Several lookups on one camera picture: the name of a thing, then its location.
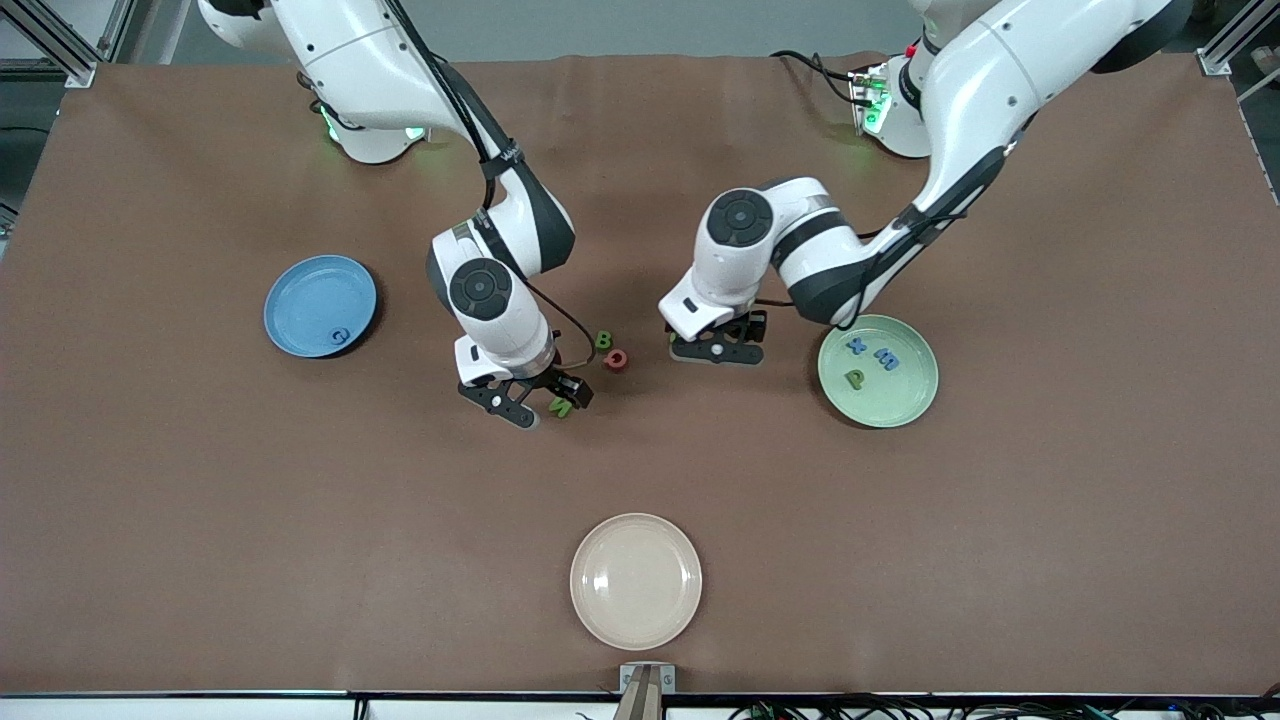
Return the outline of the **brown table cover sheet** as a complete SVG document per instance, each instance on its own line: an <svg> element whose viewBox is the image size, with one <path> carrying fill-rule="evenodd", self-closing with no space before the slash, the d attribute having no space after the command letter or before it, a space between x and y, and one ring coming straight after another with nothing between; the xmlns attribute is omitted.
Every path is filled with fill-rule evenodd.
<svg viewBox="0 0 1280 720"><path fill-rule="evenodd" d="M593 691L628 656L570 564L622 512L701 557L654 653L687 691L1280 682L1280 206L1229 82L1170 54L1051 102L874 302L941 387L869 430L820 397L822 327L676 363L657 304L723 190L815 176L865 231L920 163L780 60L463 73L573 218L539 286L628 369L535 430L456 393L425 258L483 195L457 138L361 167L288 67L101 69L0 263L0 691ZM264 302L326 254L378 314L293 357Z"/></svg>

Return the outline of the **aluminium frame profile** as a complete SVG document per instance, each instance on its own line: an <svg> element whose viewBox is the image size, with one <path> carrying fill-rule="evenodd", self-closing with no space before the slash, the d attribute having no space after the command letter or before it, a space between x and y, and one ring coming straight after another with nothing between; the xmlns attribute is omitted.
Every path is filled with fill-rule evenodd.
<svg viewBox="0 0 1280 720"><path fill-rule="evenodd" d="M1207 45L1196 50L1202 73L1230 76L1230 60L1275 20L1280 20L1280 0L1245 0Z"/></svg>
<svg viewBox="0 0 1280 720"><path fill-rule="evenodd" d="M88 88L115 61L138 0L0 0L0 79Z"/></svg>

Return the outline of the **beige plate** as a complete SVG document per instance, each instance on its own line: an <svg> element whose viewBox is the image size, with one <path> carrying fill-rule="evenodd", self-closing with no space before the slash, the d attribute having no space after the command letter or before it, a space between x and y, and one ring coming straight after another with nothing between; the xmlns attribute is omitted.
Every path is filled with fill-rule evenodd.
<svg viewBox="0 0 1280 720"><path fill-rule="evenodd" d="M660 648L694 620L704 587L699 553L672 521L648 512L605 519L585 534L570 566L579 620L616 650Z"/></svg>

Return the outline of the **blue plate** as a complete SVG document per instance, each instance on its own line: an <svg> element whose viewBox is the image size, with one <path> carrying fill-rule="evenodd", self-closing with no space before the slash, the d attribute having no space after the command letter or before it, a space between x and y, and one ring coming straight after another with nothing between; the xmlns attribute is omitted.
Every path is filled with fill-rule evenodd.
<svg viewBox="0 0 1280 720"><path fill-rule="evenodd" d="M271 343L293 357L325 359L351 351L366 336L379 307L372 273L357 260L326 254L283 272L268 292L262 324ZM353 342L335 351L334 327L352 329Z"/></svg>

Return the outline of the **white table edge rail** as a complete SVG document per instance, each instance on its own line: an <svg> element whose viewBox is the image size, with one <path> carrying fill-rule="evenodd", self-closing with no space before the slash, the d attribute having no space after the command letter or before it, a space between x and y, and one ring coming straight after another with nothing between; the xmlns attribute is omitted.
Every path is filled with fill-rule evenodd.
<svg viewBox="0 0 1280 720"><path fill-rule="evenodd" d="M355 700L301 698L32 698L0 700L0 720L353 720ZM611 720L616 703L488 702L444 700L370 700L364 720ZM663 720L783 720L755 708L667 708ZM855 708L851 720L890 720L886 714ZM1125 710L1117 720L1187 720L1174 708Z"/></svg>

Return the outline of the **green plate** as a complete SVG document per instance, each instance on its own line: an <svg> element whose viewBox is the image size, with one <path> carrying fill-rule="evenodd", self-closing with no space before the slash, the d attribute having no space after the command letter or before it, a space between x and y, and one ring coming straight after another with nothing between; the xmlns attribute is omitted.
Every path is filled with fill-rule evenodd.
<svg viewBox="0 0 1280 720"><path fill-rule="evenodd" d="M867 345L860 356L846 347L854 337ZM879 348L896 354L900 365L895 370L887 372L876 360ZM833 328L820 343L815 369L829 405L849 420L876 429L915 421L940 389L940 365L924 337L909 324L883 315L867 314L849 328ZM867 377L860 391L844 378L852 369Z"/></svg>

